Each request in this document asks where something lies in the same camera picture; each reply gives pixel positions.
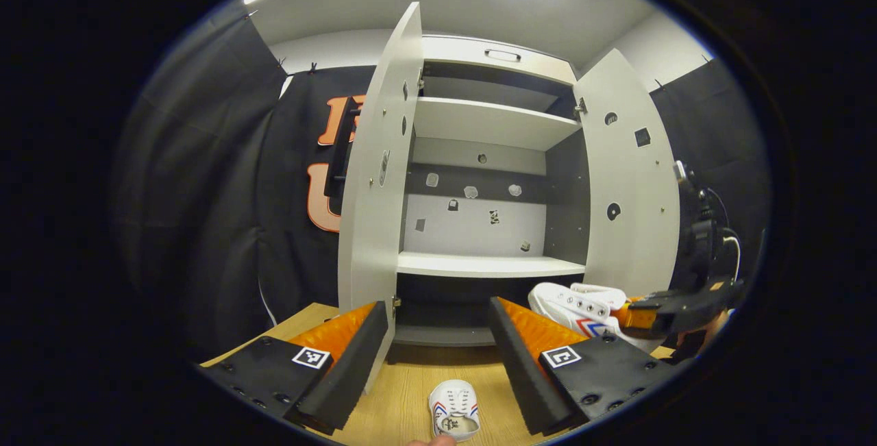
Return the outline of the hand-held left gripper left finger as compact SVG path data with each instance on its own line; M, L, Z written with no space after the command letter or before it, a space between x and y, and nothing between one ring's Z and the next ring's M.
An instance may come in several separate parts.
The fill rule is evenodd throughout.
M386 304L375 301L292 338L261 336L200 371L273 418L331 436L358 404L387 331Z

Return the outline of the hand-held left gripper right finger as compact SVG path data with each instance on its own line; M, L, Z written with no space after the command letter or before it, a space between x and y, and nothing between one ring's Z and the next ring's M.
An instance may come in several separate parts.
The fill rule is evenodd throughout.
M678 371L619 336L580 336L503 297L489 300L488 322L532 434L550 436L618 415Z

